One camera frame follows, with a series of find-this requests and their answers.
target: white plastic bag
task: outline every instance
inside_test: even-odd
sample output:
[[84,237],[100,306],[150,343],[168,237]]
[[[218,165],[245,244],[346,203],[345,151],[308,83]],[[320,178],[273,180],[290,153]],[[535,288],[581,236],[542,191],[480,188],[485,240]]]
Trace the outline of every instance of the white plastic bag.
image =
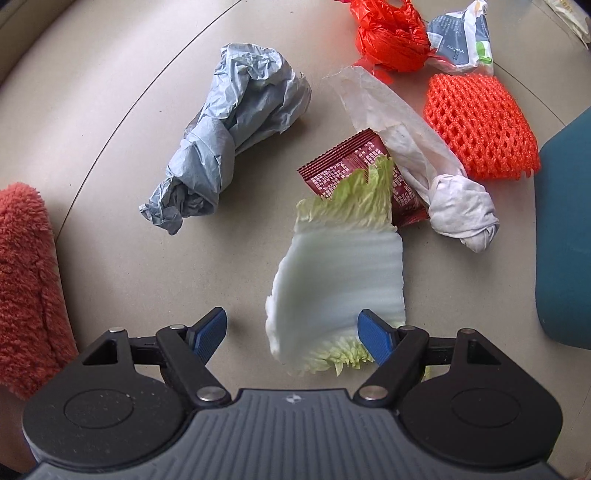
[[493,75],[486,9],[484,0],[475,0],[463,12],[451,12],[430,21],[427,36],[439,58],[428,62],[446,73]]
[[485,188],[466,178],[463,165],[417,113],[361,67],[328,77],[357,131],[376,132],[404,180],[429,205],[431,226],[481,252],[499,228]]

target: floor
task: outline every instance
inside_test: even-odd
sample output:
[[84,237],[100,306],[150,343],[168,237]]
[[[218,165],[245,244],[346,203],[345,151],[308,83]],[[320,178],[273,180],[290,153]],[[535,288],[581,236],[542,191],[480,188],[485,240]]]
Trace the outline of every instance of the floor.
[[[429,20],[467,2],[414,3]],[[496,74],[541,146],[591,106],[591,55],[542,0],[490,0],[488,24]],[[0,188],[24,181],[45,198],[80,346],[109,326],[152,335],[220,305],[229,332],[209,366],[233,393],[354,390],[369,374],[289,377],[264,333],[295,203],[311,195],[296,168],[354,133],[323,78],[357,60],[355,28],[331,0],[77,0],[35,43],[0,87]],[[170,237],[138,205],[164,178],[231,41],[279,50],[307,75],[310,109],[238,158],[214,216],[188,219]],[[394,88],[421,109],[433,73],[400,76]],[[475,327],[548,388],[564,413],[551,463],[581,475],[591,460],[591,352],[549,340],[538,323],[533,182],[486,187],[501,230],[483,254],[426,223],[401,231],[407,319],[437,336]]]
[[0,0],[0,83],[74,0]]

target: knotted plastic bag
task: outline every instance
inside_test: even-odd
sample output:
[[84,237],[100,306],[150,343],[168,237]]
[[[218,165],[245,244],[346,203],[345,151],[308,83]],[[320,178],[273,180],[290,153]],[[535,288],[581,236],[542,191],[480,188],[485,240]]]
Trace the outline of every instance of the knotted plastic bag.
[[429,205],[431,226],[481,252],[499,228],[485,188],[466,177],[445,142],[387,85],[361,67],[329,77],[357,131],[371,128],[404,180]]
[[359,23],[355,44],[372,65],[416,72],[429,57],[431,44],[413,3],[402,3],[399,8],[383,0],[351,0],[351,13]]

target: teal object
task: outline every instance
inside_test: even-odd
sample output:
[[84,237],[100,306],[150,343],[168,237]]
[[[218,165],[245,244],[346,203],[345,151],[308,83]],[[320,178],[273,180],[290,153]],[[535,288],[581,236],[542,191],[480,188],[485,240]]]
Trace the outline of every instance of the teal object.
[[591,108],[543,146],[535,302],[548,336],[591,349]]

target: pink towel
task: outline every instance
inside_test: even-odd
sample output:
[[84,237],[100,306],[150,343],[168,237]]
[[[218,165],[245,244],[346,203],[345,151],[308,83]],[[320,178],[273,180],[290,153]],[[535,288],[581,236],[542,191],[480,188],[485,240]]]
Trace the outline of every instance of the pink towel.
[[0,190],[0,384],[26,400],[76,355],[43,199]]

